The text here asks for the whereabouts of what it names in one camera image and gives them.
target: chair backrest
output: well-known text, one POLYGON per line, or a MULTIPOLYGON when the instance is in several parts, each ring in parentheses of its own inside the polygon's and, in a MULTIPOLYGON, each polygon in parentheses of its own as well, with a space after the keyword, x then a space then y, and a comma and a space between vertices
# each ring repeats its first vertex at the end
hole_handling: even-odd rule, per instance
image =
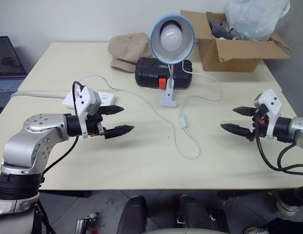
POLYGON ((218 231, 207 229, 193 229, 193 228, 175 228, 175 229, 159 229, 144 234, 225 234, 218 231))

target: beige cap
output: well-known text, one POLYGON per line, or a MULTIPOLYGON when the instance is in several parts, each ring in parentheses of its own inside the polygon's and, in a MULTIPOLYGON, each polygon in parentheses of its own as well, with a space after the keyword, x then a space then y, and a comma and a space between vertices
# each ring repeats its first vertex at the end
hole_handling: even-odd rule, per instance
POLYGON ((152 57, 149 37, 145 33, 133 33, 113 37, 108 52, 114 57, 110 66, 135 72, 139 58, 152 57))

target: laptop screen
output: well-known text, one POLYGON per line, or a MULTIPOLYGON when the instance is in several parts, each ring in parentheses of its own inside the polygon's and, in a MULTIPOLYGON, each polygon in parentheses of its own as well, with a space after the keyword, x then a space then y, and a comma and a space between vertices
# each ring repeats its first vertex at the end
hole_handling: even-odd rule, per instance
POLYGON ((8 37, 0 37, 0 77, 26 76, 8 37))

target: power strip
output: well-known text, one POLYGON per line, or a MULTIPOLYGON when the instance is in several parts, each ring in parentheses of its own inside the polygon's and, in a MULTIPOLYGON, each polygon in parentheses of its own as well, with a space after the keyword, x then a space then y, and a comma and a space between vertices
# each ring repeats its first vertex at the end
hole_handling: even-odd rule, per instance
MULTIPOLYGON (((97 92, 99 94, 99 97, 101 98, 101 106, 110 106, 113 105, 116 98, 113 94, 110 93, 103 93, 103 92, 97 92)), ((69 109, 74 109, 73 105, 73 97, 72 92, 69 92, 65 99, 62 101, 62 104, 69 109)))

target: desk lamp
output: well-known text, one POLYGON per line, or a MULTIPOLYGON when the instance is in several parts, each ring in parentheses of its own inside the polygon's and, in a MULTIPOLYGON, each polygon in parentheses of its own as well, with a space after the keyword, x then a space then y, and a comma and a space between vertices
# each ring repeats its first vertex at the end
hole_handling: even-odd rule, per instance
POLYGON ((195 32, 190 22, 180 15, 168 15, 160 19, 151 33, 151 48, 155 57, 167 64, 170 78, 167 79, 165 97, 161 106, 176 107, 173 100, 174 64, 182 62, 192 51, 195 32))

